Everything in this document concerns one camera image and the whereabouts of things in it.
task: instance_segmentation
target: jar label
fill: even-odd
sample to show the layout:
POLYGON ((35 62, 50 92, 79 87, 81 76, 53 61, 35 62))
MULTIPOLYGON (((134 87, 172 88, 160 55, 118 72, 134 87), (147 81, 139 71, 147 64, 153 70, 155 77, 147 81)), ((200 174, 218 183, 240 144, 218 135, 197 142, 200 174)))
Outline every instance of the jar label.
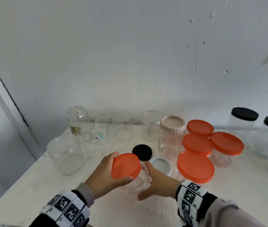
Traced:
POLYGON ((103 136, 101 134, 99 134, 99 135, 94 136, 94 138, 96 140, 101 140, 101 139, 103 139, 103 136))
POLYGON ((81 127, 79 127, 79 126, 70 126, 70 129, 74 135, 81 135, 82 134, 81 127))

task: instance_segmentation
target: beige jar lid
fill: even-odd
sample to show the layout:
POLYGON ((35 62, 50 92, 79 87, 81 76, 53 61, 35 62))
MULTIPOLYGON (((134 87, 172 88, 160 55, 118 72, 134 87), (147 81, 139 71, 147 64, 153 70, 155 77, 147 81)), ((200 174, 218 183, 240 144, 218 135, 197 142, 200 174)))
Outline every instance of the beige jar lid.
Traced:
POLYGON ((169 115, 160 120, 160 129, 167 133, 183 133, 185 131, 185 120, 179 116, 169 115))

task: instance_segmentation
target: orange jar lid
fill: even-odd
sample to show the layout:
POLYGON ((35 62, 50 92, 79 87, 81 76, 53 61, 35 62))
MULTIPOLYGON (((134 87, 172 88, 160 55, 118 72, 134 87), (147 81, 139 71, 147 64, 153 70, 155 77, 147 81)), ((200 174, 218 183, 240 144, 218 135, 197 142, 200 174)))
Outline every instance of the orange jar lid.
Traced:
POLYGON ((189 133, 186 134, 182 141, 183 147, 188 151, 195 151, 206 157, 213 152, 213 144, 208 137, 189 133))
POLYGON ((243 142, 236 136, 226 132, 214 132, 210 140, 214 149, 226 155, 240 155, 243 151, 243 142))
POLYGON ((114 158, 112 165, 112 178, 118 179, 126 176, 137 178, 141 170, 139 158, 131 153, 121 154, 114 158))
POLYGON ((188 122, 187 130, 189 133, 197 133, 206 137, 210 137, 214 131, 214 127, 203 120, 193 119, 188 122))
POLYGON ((178 156, 178 171, 186 179, 195 183, 207 183, 214 175, 212 162, 195 151, 184 151, 178 156))

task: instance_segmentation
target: white table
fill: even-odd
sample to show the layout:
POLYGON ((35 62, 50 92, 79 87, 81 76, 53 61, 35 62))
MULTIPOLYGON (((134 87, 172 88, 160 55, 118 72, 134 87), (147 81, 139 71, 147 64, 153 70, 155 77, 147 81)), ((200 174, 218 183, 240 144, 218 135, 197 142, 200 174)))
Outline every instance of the white table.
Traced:
MULTIPOLYGON (((103 156, 117 147, 132 150, 138 144, 147 144, 152 148, 153 156, 159 155, 158 143, 145 141, 138 125, 134 125, 134 135, 128 141, 117 141, 111 134, 112 131, 105 145, 86 144, 83 147, 86 164, 72 176, 60 175, 45 153, 0 198, 0 224, 29 226, 53 195, 62 189, 74 189, 80 182, 84 182, 103 156)), ((241 208, 268 226, 267 166, 266 161, 244 151, 233 166, 215 167, 213 179, 203 186, 218 197, 235 200, 241 208)), ((173 199, 153 196, 138 202, 134 195, 120 189, 97 199, 90 211, 90 224, 94 227, 179 225, 177 205, 173 199)))

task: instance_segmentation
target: white wall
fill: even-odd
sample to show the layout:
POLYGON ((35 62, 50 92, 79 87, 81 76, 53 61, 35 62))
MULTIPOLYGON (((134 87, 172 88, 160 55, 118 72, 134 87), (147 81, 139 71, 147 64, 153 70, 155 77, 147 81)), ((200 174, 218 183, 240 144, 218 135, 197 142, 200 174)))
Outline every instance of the white wall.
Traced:
POLYGON ((43 148, 76 104, 261 122, 268 0, 0 0, 0 77, 43 148))

